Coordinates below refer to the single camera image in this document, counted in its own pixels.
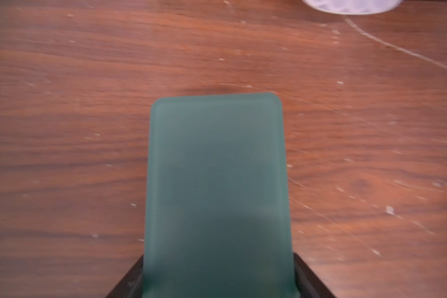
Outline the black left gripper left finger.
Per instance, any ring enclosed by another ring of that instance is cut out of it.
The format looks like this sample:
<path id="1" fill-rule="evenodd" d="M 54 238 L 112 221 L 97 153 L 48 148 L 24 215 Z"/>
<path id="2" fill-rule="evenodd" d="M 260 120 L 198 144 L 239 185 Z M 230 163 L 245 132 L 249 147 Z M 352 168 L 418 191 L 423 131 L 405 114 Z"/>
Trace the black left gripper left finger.
<path id="1" fill-rule="evenodd" d="M 142 298 L 143 264 L 144 256 L 141 256 L 106 298 Z"/>

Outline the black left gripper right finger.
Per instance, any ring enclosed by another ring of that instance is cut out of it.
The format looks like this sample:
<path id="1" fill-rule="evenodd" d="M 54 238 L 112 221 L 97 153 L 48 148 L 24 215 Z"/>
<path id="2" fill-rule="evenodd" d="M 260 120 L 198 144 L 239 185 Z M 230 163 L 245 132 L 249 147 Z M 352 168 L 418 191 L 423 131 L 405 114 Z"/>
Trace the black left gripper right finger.
<path id="1" fill-rule="evenodd" d="M 303 259 L 293 253 L 295 282 L 300 298 L 336 298 Z"/>

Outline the dark green pencil case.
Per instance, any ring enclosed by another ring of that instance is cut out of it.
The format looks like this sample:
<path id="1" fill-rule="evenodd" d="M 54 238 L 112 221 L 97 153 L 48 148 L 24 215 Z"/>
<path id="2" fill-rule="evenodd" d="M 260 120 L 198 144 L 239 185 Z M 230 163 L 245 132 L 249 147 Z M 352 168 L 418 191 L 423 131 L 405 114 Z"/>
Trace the dark green pencil case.
<path id="1" fill-rule="evenodd" d="M 151 107 L 146 298 L 296 298 L 280 99 L 161 98 Z"/>

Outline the translucent rounded pencil case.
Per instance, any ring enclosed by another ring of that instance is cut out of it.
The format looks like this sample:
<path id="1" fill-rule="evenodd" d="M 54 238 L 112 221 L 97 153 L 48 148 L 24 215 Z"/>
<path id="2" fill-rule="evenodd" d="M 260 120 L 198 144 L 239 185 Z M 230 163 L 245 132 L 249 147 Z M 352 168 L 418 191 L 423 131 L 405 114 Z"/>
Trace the translucent rounded pencil case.
<path id="1" fill-rule="evenodd" d="M 400 6 L 403 0 L 303 0 L 309 7 L 330 14 L 361 16 L 381 14 Z"/>

